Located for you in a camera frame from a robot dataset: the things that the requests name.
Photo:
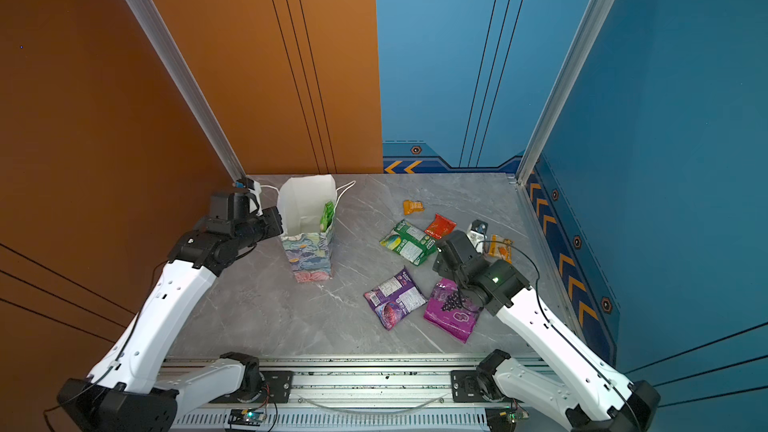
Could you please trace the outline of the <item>magenta grape candy bag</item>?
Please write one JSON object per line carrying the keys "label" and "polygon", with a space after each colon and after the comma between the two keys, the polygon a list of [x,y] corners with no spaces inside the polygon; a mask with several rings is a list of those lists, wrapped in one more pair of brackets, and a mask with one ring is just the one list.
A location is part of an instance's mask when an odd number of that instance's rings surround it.
{"label": "magenta grape candy bag", "polygon": [[480,310],[465,298],[455,282],[441,279],[433,288],[424,318],[466,343],[478,321]]}

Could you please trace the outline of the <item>floral white paper bag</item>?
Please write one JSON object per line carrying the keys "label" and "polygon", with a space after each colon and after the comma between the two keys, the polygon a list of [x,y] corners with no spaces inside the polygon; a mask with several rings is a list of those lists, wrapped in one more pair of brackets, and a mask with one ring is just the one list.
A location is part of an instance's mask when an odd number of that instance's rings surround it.
{"label": "floral white paper bag", "polygon": [[[331,175],[292,177],[280,187],[261,183],[261,190],[271,189],[277,195],[283,227],[280,241],[296,282],[323,282],[332,277],[334,221],[341,198],[355,185],[352,180],[339,186]],[[335,216],[322,233],[320,218],[328,201],[335,204]]]}

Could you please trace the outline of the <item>large green chips bag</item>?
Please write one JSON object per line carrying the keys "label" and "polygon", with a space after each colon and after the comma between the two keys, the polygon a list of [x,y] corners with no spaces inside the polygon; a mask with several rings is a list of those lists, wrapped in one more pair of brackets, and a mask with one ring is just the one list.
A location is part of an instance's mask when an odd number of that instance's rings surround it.
{"label": "large green chips bag", "polygon": [[320,231],[325,233],[333,223],[335,216],[335,204],[333,201],[328,201],[324,205],[323,213],[320,218]]}

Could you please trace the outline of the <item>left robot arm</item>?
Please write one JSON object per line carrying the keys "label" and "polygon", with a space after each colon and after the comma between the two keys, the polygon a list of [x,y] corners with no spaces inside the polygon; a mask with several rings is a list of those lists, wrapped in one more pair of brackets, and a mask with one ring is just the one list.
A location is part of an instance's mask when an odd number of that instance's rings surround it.
{"label": "left robot arm", "polygon": [[251,402],[264,395],[259,361],[243,353],[225,353],[178,379],[158,378],[196,304],[224,270],[282,234],[278,209],[263,207],[260,193],[251,181],[214,193],[208,215],[173,246],[114,346],[85,378],[62,386],[57,405],[80,430],[167,431],[177,416],[221,396]]}

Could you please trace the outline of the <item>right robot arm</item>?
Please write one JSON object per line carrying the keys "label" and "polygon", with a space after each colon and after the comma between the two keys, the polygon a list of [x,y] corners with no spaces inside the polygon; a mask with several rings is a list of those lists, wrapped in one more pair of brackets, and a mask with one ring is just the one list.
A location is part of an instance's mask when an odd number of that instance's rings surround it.
{"label": "right robot arm", "polygon": [[631,381],[594,353],[517,268],[502,259],[489,261],[461,231],[438,241],[433,268],[457,284],[461,298],[520,336],[555,375],[544,376],[495,350],[476,368],[485,399],[516,399],[568,431],[649,430],[660,403],[656,389]]}

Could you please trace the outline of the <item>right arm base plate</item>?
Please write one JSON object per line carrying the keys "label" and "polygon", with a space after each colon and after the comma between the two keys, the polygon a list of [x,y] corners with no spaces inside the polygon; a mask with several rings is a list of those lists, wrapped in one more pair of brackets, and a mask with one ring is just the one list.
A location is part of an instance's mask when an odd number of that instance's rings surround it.
{"label": "right arm base plate", "polygon": [[493,378],[477,370],[450,372],[452,399],[455,403],[497,402],[503,398]]}

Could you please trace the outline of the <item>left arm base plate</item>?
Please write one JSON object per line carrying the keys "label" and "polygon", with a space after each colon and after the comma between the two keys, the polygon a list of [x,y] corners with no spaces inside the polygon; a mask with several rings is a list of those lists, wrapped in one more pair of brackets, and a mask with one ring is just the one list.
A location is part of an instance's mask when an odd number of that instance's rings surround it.
{"label": "left arm base plate", "polygon": [[260,371],[247,373],[237,393],[240,403],[289,402],[294,379],[293,371]]}

